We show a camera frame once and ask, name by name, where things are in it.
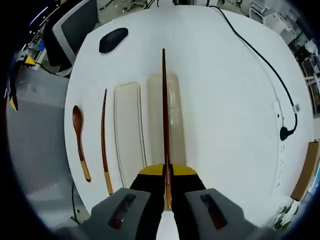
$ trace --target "white round table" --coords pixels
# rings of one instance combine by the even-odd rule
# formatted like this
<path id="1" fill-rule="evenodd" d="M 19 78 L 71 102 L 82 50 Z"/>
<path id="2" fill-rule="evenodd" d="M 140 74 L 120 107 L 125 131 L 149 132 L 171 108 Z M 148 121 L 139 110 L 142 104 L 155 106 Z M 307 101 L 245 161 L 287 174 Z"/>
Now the white round table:
<path id="1" fill-rule="evenodd" d="M 65 146 L 79 195 L 91 212 L 109 196 L 101 153 L 101 113 L 107 89 L 105 141 L 113 191 L 123 187 L 114 129 L 114 89 L 136 81 L 141 88 L 142 130 L 150 164 L 146 80 L 167 72 L 180 84 L 186 163 L 206 188 L 215 188 L 242 207 L 245 217 L 262 226 L 290 200 L 313 139 L 313 117 L 301 70 L 282 38 L 245 16 L 224 11 L 234 28 L 283 78 L 295 104 L 298 126 L 284 142 L 274 103 L 280 102 L 284 125 L 294 126 L 293 109 L 276 75 L 232 32 L 215 10 L 176 6 L 135 12 L 117 18 L 87 35 L 70 77 L 64 115 Z M 108 54 L 99 41 L 117 28 L 129 34 Z M 82 144 L 91 182 L 84 178 L 72 122 L 74 105 L 84 116 Z M 280 148 L 285 145 L 285 153 Z M 281 188 L 275 189 L 281 179 Z"/>

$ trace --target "chopstick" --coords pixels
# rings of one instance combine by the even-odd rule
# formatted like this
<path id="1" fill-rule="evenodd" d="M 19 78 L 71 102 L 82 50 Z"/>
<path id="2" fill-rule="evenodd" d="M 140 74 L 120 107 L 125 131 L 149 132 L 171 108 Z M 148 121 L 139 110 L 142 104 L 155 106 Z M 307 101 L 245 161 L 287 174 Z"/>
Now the chopstick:
<path id="1" fill-rule="evenodd" d="M 106 114 L 106 97 L 107 89 L 104 91 L 104 99 L 102 106 L 102 117 L 101 117 L 101 150 L 102 150 L 102 162 L 104 169 L 104 177 L 106 182 L 106 187 L 108 189 L 109 195 L 113 194 L 113 189 L 111 185 L 111 179 L 109 175 L 108 163 L 107 163 L 107 154 L 106 154 L 106 139 L 105 139 L 105 114 Z"/>
<path id="2" fill-rule="evenodd" d="M 169 111 L 167 92 L 166 52 L 162 49 L 162 104 L 163 104 L 163 141 L 165 164 L 165 197 L 166 205 L 171 208 L 171 175 L 170 175 L 170 140 L 169 140 Z"/>

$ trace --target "computer mouse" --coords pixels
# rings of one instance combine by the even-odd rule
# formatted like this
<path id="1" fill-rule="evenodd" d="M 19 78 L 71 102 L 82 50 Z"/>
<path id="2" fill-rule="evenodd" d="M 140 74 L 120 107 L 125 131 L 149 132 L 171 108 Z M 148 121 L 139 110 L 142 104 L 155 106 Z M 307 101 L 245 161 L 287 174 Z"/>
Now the computer mouse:
<path id="1" fill-rule="evenodd" d="M 115 49 L 123 39 L 128 36 L 128 29 L 125 27 L 118 28 L 109 32 L 103 38 L 101 38 L 99 43 L 99 52 L 102 54 L 107 54 Z"/>

